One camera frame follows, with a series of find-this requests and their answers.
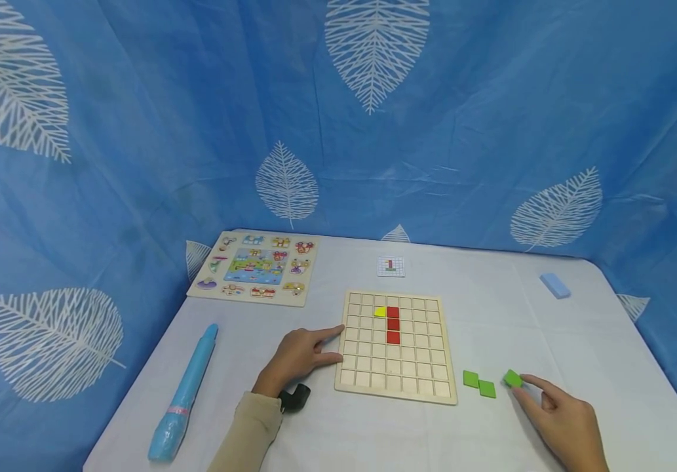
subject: white leaf print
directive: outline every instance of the white leaf print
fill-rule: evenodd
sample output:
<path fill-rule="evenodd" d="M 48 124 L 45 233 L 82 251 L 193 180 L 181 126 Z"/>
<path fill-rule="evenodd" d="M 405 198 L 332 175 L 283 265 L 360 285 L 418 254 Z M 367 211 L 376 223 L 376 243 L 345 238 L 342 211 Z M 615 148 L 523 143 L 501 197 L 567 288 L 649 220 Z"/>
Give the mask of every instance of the white leaf print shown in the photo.
<path fill-rule="evenodd" d="M 411 243 L 411 241 L 409 241 L 409 235 L 406 234 L 406 231 L 404 231 L 404 227 L 400 224 L 397 227 L 393 228 L 392 232 L 384 235 L 381 241 L 393 241 L 396 243 Z"/>
<path fill-rule="evenodd" d="M 627 311 L 627 315 L 632 319 L 633 323 L 642 316 L 642 312 L 648 307 L 650 297 L 632 297 L 632 295 L 616 294 L 621 302 L 623 309 Z"/>
<path fill-rule="evenodd" d="M 602 200 L 598 171 L 589 168 L 519 205 L 511 218 L 511 235 L 529 244 L 528 252 L 572 243 L 595 221 Z"/>
<path fill-rule="evenodd" d="M 370 115 L 406 79 L 427 40 L 429 0 L 329 0 L 325 43 Z"/>
<path fill-rule="evenodd" d="M 19 397 L 68 399 L 90 387 L 123 340 L 113 300 L 93 288 L 0 295 L 0 370 Z"/>
<path fill-rule="evenodd" d="M 0 144 L 70 163 L 68 100 L 50 50 L 0 0 Z"/>
<path fill-rule="evenodd" d="M 317 206 L 315 176 L 280 141 L 260 165 L 254 184 L 265 206 L 287 218 L 292 229 L 294 220 L 308 217 Z"/>
<path fill-rule="evenodd" d="M 186 241 L 186 275 L 189 275 L 189 282 L 194 282 L 201 264 L 204 264 L 204 260 L 210 255 L 210 250 L 212 248 L 208 245 Z"/>

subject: green tile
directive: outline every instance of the green tile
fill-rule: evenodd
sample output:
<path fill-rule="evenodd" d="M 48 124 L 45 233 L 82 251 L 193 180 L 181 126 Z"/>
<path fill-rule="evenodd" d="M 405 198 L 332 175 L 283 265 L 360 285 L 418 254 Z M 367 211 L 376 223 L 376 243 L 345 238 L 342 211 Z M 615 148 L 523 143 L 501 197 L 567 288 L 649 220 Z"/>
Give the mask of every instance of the green tile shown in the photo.
<path fill-rule="evenodd" d="M 464 371 L 464 385 L 472 388 L 479 388 L 479 376 L 476 372 Z"/>
<path fill-rule="evenodd" d="M 481 380 L 479 382 L 480 394 L 483 397 L 495 398 L 495 385 L 493 382 L 488 382 L 486 380 Z"/>
<path fill-rule="evenodd" d="M 506 372 L 506 376 L 503 376 L 503 381 L 506 382 L 509 387 L 522 387 L 522 378 L 511 369 Z"/>

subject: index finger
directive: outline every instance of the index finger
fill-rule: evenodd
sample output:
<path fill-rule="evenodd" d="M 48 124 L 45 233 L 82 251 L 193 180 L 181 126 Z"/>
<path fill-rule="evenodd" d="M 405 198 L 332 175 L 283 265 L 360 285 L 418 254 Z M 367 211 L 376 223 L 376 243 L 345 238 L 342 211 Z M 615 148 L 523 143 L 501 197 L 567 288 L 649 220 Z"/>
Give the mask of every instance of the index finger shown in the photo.
<path fill-rule="evenodd" d="M 338 326 L 335 326 L 333 328 L 325 328 L 318 329 L 317 331 L 312 331 L 315 343 L 324 341 L 328 338 L 333 338 L 334 336 L 338 336 L 338 334 L 340 334 L 345 327 L 346 326 L 339 324 Z"/>
<path fill-rule="evenodd" d="M 524 382 L 533 384 L 537 388 L 542 389 L 542 391 L 545 392 L 548 397 L 554 399 L 554 401 L 557 403 L 565 401 L 565 399 L 573 398 L 570 394 L 556 387 L 544 378 L 531 376 L 531 374 L 522 374 L 521 377 Z"/>

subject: white table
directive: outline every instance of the white table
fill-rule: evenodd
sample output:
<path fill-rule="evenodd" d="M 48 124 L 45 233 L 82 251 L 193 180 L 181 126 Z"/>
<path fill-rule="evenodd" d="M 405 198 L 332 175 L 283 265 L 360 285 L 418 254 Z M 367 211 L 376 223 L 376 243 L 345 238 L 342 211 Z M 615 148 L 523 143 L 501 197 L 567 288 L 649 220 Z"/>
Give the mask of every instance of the white table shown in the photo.
<path fill-rule="evenodd" d="M 378 256 L 406 260 L 406 278 L 379 278 Z M 557 300 L 538 279 L 572 291 Z M 186 299 L 116 411 L 85 471 L 204 471 L 283 334 L 341 320 L 347 289 L 439 295 L 459 404 L 334 391 L 314 372 L 307 406 L 285 417 L 263 471 L 560 471 L 505 387 L 497 399 L 462 385 L 464 368 L 497 381 L 537 374 L 595 406 L 612 471 L 677 471 L 677 396 L 595 266 L 582 260 L 404 243 L 322 238 L 304 308 Z M 220 325 L 185 441 L 172 464 L 146 459 L 199 336 Z"/>

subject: blue curtain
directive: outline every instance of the blue curtain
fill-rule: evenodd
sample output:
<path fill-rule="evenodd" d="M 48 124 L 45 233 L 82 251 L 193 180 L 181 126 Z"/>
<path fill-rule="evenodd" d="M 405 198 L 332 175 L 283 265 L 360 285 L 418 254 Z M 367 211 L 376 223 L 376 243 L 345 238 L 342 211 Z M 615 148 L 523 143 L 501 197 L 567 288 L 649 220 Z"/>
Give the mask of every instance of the blue curtain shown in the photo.
<path fill-rule="evenodd" d="M 235 227 L 590 259 L 677 390 L 677 0 L 0 0 L 0 471 Z"/>

